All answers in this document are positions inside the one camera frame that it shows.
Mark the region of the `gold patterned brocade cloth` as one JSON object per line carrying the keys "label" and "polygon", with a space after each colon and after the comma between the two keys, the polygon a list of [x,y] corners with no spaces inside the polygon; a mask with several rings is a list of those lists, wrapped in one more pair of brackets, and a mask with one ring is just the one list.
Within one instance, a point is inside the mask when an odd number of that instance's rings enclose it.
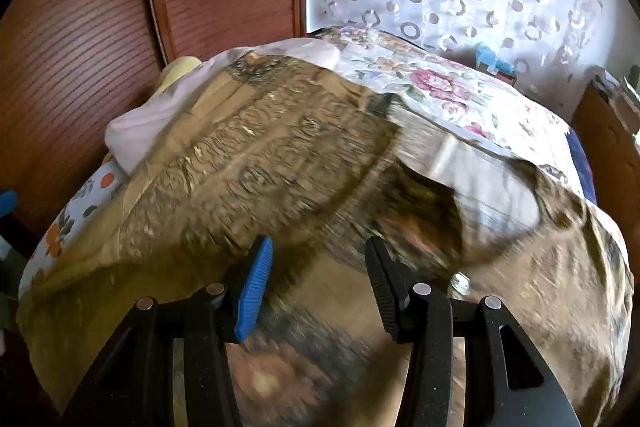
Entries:
{"label": "gold patterned brocade cloth", "polygon": [[528,161],[500,157],[293,57],[210,75],[18,307],[65,409],[134,299],[190,295],[257,234],[276,245],[266,311],[232,352],[253,426],[382,426],[399,403],[363,243],[447,286],[506,300],[585,426],[618,398],[634,278],[616,228]]}

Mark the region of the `floral and orange print bedspread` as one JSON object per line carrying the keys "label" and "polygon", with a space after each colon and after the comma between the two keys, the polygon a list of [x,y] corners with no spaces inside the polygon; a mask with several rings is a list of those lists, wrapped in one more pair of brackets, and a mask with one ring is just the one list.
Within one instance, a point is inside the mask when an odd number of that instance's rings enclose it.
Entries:
{"label": "floral and orange print bedspread", "polygon": [[[338,47],[340,61],[332,72],[375,93],[397,94],[413,112],[465,139],[526,159],[584,196],[567,144],[570,126],[507,83],[382,30],[333,27],[306,38]],[[93,213],[114,197],[130,174],[108,151],[103,165],[81,185],[40,239],[26,263],[18,295],[24,296],[51,274],[58,257],[70,249]]]}

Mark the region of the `red-brown wooden wardrobe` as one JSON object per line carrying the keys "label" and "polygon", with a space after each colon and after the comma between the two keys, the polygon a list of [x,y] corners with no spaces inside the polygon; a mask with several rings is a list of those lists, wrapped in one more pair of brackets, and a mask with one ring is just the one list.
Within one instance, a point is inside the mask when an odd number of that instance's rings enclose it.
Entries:
{"label": "red-brown wooden wardrobe", "polygon": [[12,0],[1,20],[1,184],[30,231],[96,168],[103,132],[181,55],[297,37],[302,0]]}

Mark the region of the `white cloth pile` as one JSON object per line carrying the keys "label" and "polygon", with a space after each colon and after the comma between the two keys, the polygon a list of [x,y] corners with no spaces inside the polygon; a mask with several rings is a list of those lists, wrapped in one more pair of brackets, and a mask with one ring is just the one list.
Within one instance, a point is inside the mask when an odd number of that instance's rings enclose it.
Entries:
{"label": "white cloth pile", "polygon": [[126,173],[133,173],[180,110],[195,101],[218,72],[250,52],[299,58],[325,69],[334,69],[340,61],[337,46],[315,38],[292,38],[225,50],[202,61],[198,68],[182,76],[163,93],[151,95],[139,107],[107,124],[105,145],[119,166]]}

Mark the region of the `clutter on sideboard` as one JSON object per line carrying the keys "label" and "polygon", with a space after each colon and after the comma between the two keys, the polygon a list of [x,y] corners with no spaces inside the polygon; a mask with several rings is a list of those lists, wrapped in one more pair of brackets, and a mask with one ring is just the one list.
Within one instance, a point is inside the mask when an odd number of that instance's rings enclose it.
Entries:
{"label": "clutter on sideboard", "polygon": [[616,79],[606,69],[593,67],[591,84],[610,106],[616,118],[633,136],[639,134],[639,95],[623,78]]}

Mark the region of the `dark blue blanket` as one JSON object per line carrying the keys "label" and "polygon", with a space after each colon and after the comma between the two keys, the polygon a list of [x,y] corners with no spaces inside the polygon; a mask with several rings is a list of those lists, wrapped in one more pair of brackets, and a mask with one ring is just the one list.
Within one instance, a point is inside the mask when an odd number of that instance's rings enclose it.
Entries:
{"label": "dark blue blanket", "polygon": [[568,148],[570,149],[570,156],[572,156],[572,161],[578,174],[582,193],[584,193],[585,199],[589,200],[589,202],[597,204],[597,194],[593,184],[593,175],[588,158],[584,148],[582,147],[582,142],[579,141],[578,135],[573,128],[570,128],[570,132],[567,133],[566,139]]}

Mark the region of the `wooden sideboard cabinet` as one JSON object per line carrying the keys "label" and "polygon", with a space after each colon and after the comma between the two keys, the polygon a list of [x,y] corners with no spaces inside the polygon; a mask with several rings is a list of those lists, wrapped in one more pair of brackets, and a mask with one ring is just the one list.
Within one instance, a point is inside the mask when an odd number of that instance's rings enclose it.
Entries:
{"label": "wooden sideboard cabinet", "polygon": [[631,272],[639,282],[639,152],[605,94],[592,83],[572,118],[593,176],[598,206],[625,239]]}

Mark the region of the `blue item on small box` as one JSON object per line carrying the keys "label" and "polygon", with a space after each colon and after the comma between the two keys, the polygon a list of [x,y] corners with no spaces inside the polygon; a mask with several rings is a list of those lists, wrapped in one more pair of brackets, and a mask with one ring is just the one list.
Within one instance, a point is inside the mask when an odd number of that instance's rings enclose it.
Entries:
{"label": "blue item on small box", "polygon": [[475,67],[484,68],[489,74],[502,74],[509,77],[515,76],[515,68],[495,54],[485,43],[479,43],[474,49]]}

